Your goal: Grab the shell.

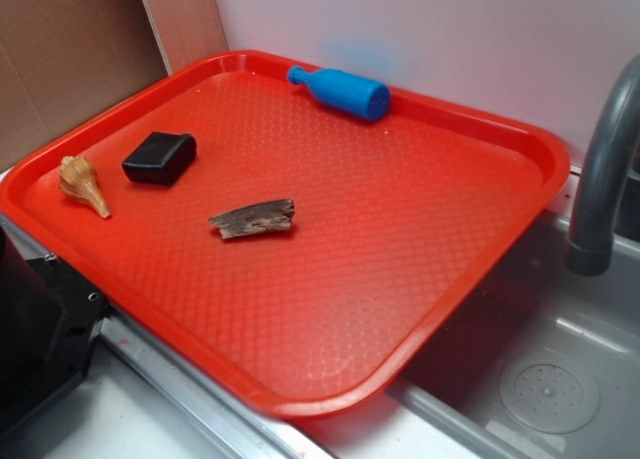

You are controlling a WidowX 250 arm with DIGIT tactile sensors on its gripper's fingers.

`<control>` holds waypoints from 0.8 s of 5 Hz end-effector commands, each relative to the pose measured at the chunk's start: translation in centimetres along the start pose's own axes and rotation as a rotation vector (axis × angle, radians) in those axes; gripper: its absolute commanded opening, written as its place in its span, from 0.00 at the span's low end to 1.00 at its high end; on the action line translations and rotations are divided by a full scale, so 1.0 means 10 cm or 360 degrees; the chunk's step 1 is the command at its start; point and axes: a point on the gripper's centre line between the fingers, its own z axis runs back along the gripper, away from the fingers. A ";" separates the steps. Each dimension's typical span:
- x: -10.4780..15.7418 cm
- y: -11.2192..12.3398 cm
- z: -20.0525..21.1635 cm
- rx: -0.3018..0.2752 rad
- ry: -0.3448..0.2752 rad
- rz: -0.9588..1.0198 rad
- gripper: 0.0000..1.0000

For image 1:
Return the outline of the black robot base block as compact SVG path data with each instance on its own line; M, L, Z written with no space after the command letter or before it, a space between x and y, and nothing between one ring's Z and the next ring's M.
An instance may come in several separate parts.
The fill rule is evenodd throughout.
M86 378L104 293L61 258L25 259L1 232L1 438Z

